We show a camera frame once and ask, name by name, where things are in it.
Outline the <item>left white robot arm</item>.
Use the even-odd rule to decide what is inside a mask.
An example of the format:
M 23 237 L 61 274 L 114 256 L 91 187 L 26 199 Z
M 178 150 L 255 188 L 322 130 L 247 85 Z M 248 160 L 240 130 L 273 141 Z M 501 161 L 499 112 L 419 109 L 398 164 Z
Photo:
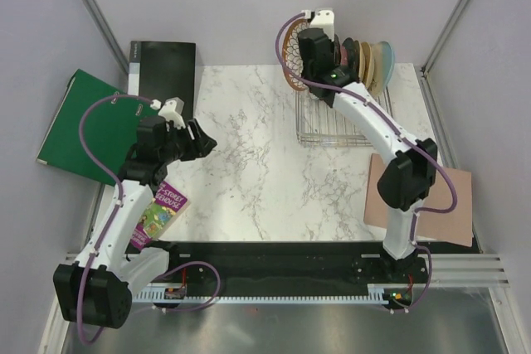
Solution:
M 125 258 L 135 227 L 167 176 L 168 165 L 204 158 L 217 142 L 196 119 L 181 128 L 162 116 L 148 116 L 137 127 L 114 186 L 106 222 L 72 264 L 59 264 L 53 284 L 62 317 L 98 327 L 121 327 L 133 299 L 156 278 L 173 282 L 182 262 L 166 250 L 148 247 Z

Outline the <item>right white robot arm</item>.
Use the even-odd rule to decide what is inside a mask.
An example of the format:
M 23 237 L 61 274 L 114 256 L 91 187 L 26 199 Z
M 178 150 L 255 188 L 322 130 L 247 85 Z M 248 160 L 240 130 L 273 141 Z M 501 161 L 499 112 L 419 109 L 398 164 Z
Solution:
M 387 232 L 374 268 L 389 282 L 399 282 L 423 264 L 417 260 L 411 234 L 413 212 L 423 205 L 436 180 L 436 168 L 425 158 L 437 156 L 436 143 L 401 128 L 368 93 L 358 73 L 335 60 L 334 43 L 321 28 L 298 34 L 302 77 L 309 92 L 352 121 L 386 165 L 377 183 L 387 206 Z

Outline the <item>pink polka dot plate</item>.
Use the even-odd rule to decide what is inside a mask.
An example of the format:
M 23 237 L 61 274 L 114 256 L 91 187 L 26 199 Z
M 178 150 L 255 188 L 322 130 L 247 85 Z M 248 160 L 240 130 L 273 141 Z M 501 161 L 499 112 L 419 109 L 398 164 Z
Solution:
M 341 45 L 340 47 L 340 55 L 341 55 L 340 64 L 349 66 L 349 53 L 348 53 L 348 49 L 344 45 Z

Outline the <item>brown floral pattern plate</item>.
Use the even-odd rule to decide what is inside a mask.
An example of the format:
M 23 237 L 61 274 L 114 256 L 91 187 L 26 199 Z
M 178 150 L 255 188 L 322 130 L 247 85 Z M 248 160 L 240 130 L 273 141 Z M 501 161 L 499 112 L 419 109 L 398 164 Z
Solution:
M 303 61 L 300 57 L 300 49 L 298 43 L 298 35 L 309 26 L 305 19 L 298 19 L 292 22 L 286 29 L 283 40 L 281 55 L 286 65 L 297 74 L 302 75 Z M 302 92 L 308 89 L 308 86 L 303 82 L 294 78 L 286 70 L 283 70 L 285 80 L 288 85 L 295 91 Z

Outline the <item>wire dish rack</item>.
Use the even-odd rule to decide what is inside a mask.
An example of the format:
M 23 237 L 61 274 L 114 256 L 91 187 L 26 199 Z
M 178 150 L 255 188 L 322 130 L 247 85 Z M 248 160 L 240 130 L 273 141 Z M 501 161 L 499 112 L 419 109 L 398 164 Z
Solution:
M 363 133 L 308 90 L 295 93 L 295 132 L 305 147 L 370 147 Z

